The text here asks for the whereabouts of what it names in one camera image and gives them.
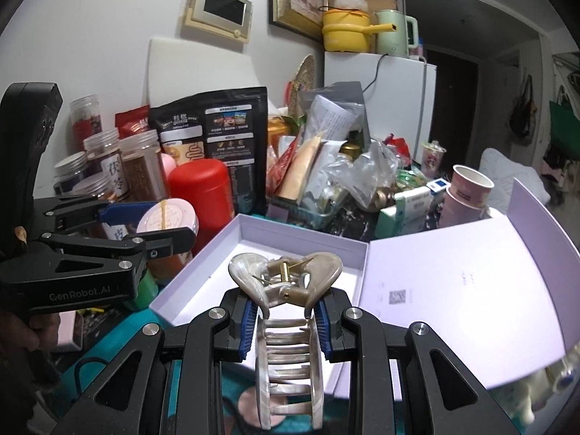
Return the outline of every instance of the red snack bag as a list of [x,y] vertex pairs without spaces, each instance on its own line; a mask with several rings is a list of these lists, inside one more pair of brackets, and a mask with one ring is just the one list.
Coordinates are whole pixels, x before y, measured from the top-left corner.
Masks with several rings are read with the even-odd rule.
[[115,114],[115,127],[119,138],[133,136],[149,130],[149,105]]
[[284,179],[284,175],[286,175],[286,171],[292,163],[292,159],[294,158],[294,154],[298,149],[298,139],[301,136],[302,131],[298,133],[296,138],[288,145],[288,148],[284,151],[284,153],[280,156],[280,158],[276,161],[276,163],[266,172],[266,196],[270,197],[276,193],[276,190],[282,183]]
[[409,146],[405,142],[404,138],[399,137],[395,139],[393,134],[389,134],[389,136],[383,141],[383,144],[393,145],[395,147],[397,150],[397,155],[401,158],[403,167],[408,167],[411,164]]

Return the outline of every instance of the jar lid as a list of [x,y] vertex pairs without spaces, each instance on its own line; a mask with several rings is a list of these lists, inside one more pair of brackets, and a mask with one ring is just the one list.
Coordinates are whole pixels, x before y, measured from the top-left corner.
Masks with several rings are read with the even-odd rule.
[[119,141],[119,130],[117,127],[105,132],[99,132],[83,140],[85,150],[107,147]]
[[72,187],[73,193],[82,195],[99,195],[106,190],[114,191],[111,178],[102,171],[79,181]]
[[187,197],[192,191],[207,191],[230,183],[225,163],[216,159],[200,159],[182,163],[171,172],[169,189],[172,196]]
[[123,152],[144,149],[152,145],[153,142],[158,142],[159,136],[156,130],[140,132],[134,136],[129,136],[119,141],[119,147]]
[[441,145],[439,145],[438,141],[433,141],[431,143],[425,142],[423,144],[423,147],[426,147],[427,149],[431,149],[437,152],[442,152],[443,154],[445,154],[445,152],[447,152],[447,149],[444,149],[443,147],[441,147]]
[[54,166],[56,177],[64,177],[76,171],[82,170],[86,165],[85,152],[77,152],[62,159]]
[[349,155],[353,159],[356,159],[361,155],[361,146],[355,144],[354,142],[346,142],[345,144],[342,144],[339,152],[341,154]]
[[99,98],[97,95],[83,96],[82,98],[78,98],[78,100],[71,101],[69,104],[71,111],[76,111],[77,109],[90,105],[99,105]]
[[185,199],[170,198],[149,209],[139,221],[137,233],[189,227],[195,234],[199,221],[195,209]]

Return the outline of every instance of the qr code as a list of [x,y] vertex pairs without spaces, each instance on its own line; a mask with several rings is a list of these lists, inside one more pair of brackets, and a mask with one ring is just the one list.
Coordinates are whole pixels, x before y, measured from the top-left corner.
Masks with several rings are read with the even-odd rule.
[[407,290],[389,291],[389,304],[405,304],[407,302]]

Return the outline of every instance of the yellow pot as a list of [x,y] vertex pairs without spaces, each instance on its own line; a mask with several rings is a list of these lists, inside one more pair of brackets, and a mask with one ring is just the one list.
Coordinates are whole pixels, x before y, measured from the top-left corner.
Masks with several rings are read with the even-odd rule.
[[329,9],[323,15],[324,50],[369,52],[371,34],[396,30],[391,23],[371,25],[368,14],[356,9]]

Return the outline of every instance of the white cutting board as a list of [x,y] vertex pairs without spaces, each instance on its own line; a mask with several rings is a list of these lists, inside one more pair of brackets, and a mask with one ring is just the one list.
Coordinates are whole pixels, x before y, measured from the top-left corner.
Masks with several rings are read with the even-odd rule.
[[147,83],[154,108],[204,91],[263,86],[248,55],[164,37],[150,42]]

